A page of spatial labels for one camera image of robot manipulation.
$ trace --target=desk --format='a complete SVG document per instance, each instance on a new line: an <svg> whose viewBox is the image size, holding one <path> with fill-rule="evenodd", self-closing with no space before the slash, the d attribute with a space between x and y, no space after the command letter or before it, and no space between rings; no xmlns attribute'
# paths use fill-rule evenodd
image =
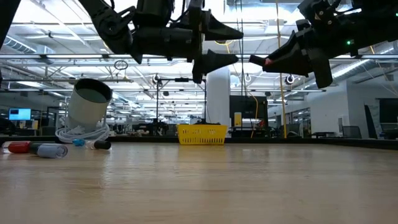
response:
<svg viewBox="0 0 398 224"><path fill-rule="evenodd" d="M398 129L385 130L380 136L387 140L395 140L398 138Z"/></svg>
<svg viewBox="0 0 398 224"><path fill-rule="evenodd" d="M0 154L0 170L7 224L398 219L397 152L389 150L113 143L110 151L70 146L64 159Z"/></svg>
<svg viewBox="0 0 398 224"><path fill-rule="evenodd" d="M328 131L326 131L326 132L317 132L317 133L311 134L311 136L315 136L317 139L318 139L319 137L321 137L321 138L335 137L335 136L336 136L336 133L334 133L334 132L328 132Z"/></svg>

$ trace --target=red marker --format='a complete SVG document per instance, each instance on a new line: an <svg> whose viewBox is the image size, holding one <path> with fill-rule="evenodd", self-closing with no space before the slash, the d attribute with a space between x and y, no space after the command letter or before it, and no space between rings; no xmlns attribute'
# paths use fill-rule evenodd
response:
<svg viewBox="0 0 398 224"><path fill-rule="evenodd" d="M16 154L29 153L30 141L11 141L2 145L3 152L11 152Z"/></svg>

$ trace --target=yellow pole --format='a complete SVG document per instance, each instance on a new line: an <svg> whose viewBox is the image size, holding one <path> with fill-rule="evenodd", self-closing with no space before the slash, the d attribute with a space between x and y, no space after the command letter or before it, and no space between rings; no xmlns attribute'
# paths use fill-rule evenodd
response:
<svg viewBox="0 0 398 224"><path fill-rule="evenodd" d="M278 7L278 0L275 0L276 3L276 19L278 25L278 47L280 48L280 30L279 30L279 7ZM285 114L285 95L284 95L284 86L282 82L282 73L279 73L279 82L280 82L280 95L282 96L282 112L284 118L284 137L287 138L287 131L286 131L286 114Z"/></svg>

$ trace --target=office chair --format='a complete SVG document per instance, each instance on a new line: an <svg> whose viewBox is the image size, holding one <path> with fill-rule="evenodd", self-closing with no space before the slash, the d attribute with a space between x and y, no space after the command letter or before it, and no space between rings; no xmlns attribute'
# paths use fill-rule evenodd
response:
<svg viewBox="0 0 398 224"><path fill-rule="evenodd" d="M343 126L343 137L351 139L362 139L361 130L358 126Z"/></svg>

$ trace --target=white cable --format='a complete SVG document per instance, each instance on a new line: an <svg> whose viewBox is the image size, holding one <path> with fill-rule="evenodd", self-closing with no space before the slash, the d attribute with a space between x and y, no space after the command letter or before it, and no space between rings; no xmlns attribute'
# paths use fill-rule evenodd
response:
<svg viewBox="0 0 398 224"><path fill-rule="evenodd" d="M106 140L109 136L109 126L105 124L103 127L90 133L85 133L84 128L81 126L78 126L74 129L61 128L55 132L55 135L61 142L64 143L72 143L75 139Z"/></svg>

